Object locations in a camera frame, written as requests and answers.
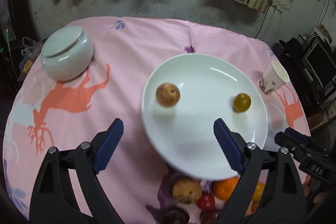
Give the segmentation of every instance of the jar lid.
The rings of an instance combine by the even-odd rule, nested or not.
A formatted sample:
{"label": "jar lid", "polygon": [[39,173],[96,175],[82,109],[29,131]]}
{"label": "jar lid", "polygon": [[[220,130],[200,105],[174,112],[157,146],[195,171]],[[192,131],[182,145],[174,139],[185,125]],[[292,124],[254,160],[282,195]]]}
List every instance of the jar lid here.
{"label": "jar lid", "polygon": [[60,54],[71,47],[81,36],[83,30],[80,26],[68,26],[54,32],[44,43],[41,53],[45,57]]}

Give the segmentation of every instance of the plastic bag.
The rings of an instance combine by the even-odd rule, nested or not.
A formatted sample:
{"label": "plastic bag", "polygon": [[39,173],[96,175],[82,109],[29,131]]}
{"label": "plastic bag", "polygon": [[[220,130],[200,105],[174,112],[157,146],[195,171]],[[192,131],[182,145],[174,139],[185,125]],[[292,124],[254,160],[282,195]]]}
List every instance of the plastic bag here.
{"label": "plastic bag", "polygon": [[23,60],[20,62],[19,68],[21,72],[28,73],[33,63],[40,55],[43,43],[37,42],[30,37],[23,37],[22,44],[25,48],[21,51]]}

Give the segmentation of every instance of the computer monitor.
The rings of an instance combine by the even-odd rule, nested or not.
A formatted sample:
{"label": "computer monitor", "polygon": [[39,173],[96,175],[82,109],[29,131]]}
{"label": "computer monitor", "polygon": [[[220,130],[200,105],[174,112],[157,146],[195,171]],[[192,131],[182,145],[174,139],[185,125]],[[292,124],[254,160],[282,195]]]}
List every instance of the computer monitor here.
{"label": "computer monitor", "polygon": [[312,49],[306,53],[304,58],[322,87],[327,86],[335,78],[336,65],[331,54],[325,50],[320,37],[315,38]]}

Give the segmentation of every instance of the white ceramic jar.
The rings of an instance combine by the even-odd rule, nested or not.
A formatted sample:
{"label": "white ceramic jar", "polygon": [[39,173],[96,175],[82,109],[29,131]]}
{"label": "white ceramic jar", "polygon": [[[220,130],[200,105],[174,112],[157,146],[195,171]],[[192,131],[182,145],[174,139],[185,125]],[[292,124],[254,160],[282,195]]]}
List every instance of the white ceramic jar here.
{"label": "white ceramic jar", "polygon": [[80,75],[93,57],[93,44],[79,26],[64,27],[54,32],[41,50],[41,63],[47,75],[66,82]]}

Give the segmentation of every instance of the plate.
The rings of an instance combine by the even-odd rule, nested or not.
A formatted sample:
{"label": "plate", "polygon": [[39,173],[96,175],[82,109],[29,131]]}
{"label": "plate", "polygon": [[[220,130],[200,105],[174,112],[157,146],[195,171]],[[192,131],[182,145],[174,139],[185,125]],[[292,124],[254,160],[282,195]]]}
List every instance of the plate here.
{"label": "plate", "polygon": [[[175,84],[181,93],[174,107],[162,107],[156,89]],[[232,108],[239,93],[251,97],[243,113]],[[142,120],[157,152],[173,167],[196,179],[221,180],[233,171],[219,146],[213,123],[222,118],[229,129],[260,148],[265,144],[268,116],[263,99],[251,80],[232,64],[203,54],[182,54],[157,67],[142,93]]]}

